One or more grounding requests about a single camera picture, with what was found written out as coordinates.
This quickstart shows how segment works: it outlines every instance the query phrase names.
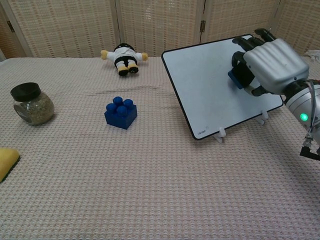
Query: black and white plush toy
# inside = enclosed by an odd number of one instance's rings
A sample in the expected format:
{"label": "black and white plush toy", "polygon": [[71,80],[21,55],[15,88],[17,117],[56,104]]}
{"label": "black and white plush toy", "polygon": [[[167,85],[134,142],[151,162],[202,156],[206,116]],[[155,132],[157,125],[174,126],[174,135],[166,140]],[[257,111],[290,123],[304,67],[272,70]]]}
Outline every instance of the black and white plush toy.
{"label": "black and white plush toy", "polygon": [[121,43],[114,51],[101,51],[103,60],[109,59],[114,62],[120,76],[126,76],[128,72],[135,74],[139,71],[138,62],[148,60],[148,54],[136,52],[135,49],[127,43]]}

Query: black jar lid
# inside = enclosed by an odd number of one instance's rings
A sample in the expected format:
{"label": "black jar lid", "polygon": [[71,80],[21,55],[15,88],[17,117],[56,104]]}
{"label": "black jar lid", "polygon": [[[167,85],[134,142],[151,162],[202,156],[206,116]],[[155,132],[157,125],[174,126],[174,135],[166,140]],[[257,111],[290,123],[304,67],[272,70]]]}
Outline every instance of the black jar lid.
{"label": "black jar lid", "polygon": [[37,83],[26,82],[15,86],[10,93],[17,102],[27,102],[38,97],[41,94],[41,90]]}

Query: glass jar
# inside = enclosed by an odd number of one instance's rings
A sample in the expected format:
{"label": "glass jar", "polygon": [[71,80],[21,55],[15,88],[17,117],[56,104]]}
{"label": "glass jar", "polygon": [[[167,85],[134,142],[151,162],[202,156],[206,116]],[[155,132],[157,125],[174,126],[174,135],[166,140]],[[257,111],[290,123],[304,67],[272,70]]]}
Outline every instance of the glass jar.
{"label": "glass jar", "polygon": [[16,113],[30,125],[40,125],[49,121],[55,107],[51,99],[40,90],[37,83],[27,82],[11,90]]}

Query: lego stud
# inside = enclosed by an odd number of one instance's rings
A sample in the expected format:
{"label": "lego stud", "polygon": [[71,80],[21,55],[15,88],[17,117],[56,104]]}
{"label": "lego stud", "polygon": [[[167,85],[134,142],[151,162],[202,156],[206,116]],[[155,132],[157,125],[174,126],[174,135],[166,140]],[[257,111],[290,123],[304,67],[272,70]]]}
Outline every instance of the lego stud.
{"label": "lego stud", "polygon": [[117,105],[115,105],[114,103],[109,103],[105,108],[108,113],[113,114],[117,110]]}
{"label": "lego stud", "polygon": [[114,99],[113,99],[113,103],[117,106],[121,106],[123,104],[123,101],[122,101],[122,97],[120,96],[116,96]]}
{"label": "lego stud", "polygon": [[132,101],[131,99],[126,99],[126,100],[123,101],[123,105],[127,109],[132,109],[134,107],[134,101]]}
{"label": "lego stud", "polygon": [[126,117],[128,115],[128,110],[125,106],[118,106],[116,112],[118,113],[119,117]]}

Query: green light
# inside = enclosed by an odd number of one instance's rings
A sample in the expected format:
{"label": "green light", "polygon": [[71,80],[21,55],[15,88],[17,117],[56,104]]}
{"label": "green light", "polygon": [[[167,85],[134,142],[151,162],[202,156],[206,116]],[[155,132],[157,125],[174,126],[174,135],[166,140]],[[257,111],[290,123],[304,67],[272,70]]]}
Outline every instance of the green light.
{"label": "green light", "polygon": [[308,115],[306,113],[301,113],[300,118],[304,122],[308,121]]}

